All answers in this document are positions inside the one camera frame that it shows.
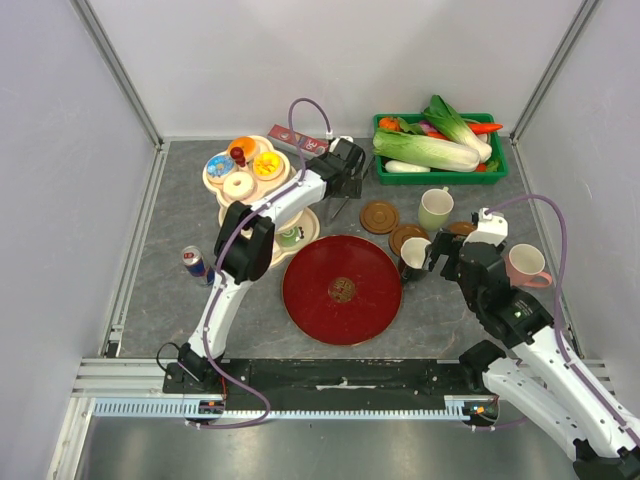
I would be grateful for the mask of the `black and white mug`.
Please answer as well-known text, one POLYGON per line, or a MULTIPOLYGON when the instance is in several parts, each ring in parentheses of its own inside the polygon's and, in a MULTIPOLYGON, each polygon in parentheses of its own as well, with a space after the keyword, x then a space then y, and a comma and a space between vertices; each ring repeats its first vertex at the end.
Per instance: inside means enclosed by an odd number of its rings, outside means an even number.
POLYGON ((406 240, 401 249, 398 271, 402 284, 421 280, 427 274, 425 267, 431 249, 431 242, 421 237, 406 240))

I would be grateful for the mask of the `metal tongs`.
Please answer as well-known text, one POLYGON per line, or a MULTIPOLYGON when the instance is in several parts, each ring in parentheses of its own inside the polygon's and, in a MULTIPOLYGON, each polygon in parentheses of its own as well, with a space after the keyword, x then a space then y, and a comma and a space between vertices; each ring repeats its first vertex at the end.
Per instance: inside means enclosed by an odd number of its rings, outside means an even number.
POLYGON ((362 153, 354 166, 346 170, 342 184, 330 195, 332 200, 336 200, 337 207, 334 209, 330 207, 328 223, 332 223, 337 218, 350 200, 361 198, 364 179, 369 173, 370 165, 371 160, 362 153))

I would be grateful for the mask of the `light green mug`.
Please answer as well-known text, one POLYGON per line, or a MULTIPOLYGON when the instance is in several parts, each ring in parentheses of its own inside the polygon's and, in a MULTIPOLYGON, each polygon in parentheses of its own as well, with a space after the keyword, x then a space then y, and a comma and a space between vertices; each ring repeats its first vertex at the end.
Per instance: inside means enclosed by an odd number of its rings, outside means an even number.
POLYGON ((429 189, 421 197, 418 222, 427 231, 438 230, 446 223, 453 208, 454 199, 448 187, 429 189))

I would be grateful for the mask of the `yellow donut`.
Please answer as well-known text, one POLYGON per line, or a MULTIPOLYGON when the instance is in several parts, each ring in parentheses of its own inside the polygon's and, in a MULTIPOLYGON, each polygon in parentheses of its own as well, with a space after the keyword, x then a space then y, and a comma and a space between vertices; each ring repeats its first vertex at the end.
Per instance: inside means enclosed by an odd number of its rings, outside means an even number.
POLYGON ((275 152, 263 152, 256 155, 252 162, 254 175, 261 181, 277 178, 283 171, 283 161, 275 152))

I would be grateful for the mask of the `green swirl roll cake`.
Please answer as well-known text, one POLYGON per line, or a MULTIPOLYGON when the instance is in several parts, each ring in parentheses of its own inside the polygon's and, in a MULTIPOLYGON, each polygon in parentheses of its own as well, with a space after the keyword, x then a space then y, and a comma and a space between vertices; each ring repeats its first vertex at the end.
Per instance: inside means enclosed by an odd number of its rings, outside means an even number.
POLYGON ((278 242, 282 248, 293 248, 304 239, 301 226, 294 226, 278 235, 278 242))

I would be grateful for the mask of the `orange donut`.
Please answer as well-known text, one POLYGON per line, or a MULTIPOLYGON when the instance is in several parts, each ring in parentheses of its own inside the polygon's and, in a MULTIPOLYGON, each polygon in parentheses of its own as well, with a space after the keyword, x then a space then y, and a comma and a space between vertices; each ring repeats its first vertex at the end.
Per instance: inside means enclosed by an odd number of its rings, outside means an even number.
POLYGON ((233 151, 241 150, 246 161, 251 161, 256 154, 259 153, 259 145, 257 141, 251 136, 241 136, 234 139, 228 146, 227 152, 233 157, 237 158, 232 154, 233 151))

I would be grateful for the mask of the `white donut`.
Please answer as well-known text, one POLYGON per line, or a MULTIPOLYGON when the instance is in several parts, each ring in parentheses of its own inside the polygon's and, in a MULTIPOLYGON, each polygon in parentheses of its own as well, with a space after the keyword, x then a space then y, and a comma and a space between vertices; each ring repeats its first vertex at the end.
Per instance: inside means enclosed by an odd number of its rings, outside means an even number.
POLYGON ((223 182, 223 193, 231 201, 242 201, 251 197, 256 189, 253 176, 244 171, 231 173, 223 182))

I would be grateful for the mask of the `blue donut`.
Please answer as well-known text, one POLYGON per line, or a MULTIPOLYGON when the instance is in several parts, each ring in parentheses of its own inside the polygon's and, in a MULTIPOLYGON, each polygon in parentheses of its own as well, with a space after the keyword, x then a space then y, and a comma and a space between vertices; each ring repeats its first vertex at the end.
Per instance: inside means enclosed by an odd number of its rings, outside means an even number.
POLYGON ((221 153, 210 158, 205 173, 212 183, 220 183, 226 176, 236 171, 236 163, 228 154, 221 153))

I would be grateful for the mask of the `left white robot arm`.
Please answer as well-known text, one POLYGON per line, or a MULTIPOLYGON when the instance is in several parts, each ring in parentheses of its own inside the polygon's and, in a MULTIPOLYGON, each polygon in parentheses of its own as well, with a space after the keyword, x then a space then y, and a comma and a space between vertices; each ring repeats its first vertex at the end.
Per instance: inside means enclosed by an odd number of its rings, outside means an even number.
POLYGON ((214 362, 225 352, 248 289, 270 266, 276 231, 326 198, 358 198, 367 168, 364 150, 339 137, 266 197, 252 204, 235 201, 227 208, 214 245, 217 272, 210 297, 195 331, 178 349, 177 365, 196 391, 207 393, 219 384, 220 369, 214 362))

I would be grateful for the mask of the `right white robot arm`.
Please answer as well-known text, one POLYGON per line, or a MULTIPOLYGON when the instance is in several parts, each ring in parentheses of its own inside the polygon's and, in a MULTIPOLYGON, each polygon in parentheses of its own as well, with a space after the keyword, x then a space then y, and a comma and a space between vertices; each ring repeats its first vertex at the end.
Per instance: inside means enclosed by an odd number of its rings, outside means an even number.
POLYGON ((511 403, 565 451, 579 478, 638 478, 638 418, 584 366, 539 301, 510 283, 503 248, 440 230, 425 249, 430 268, 446 256, 442 277, 457 283, 492 337, 460 356, 460 386, 511 403))

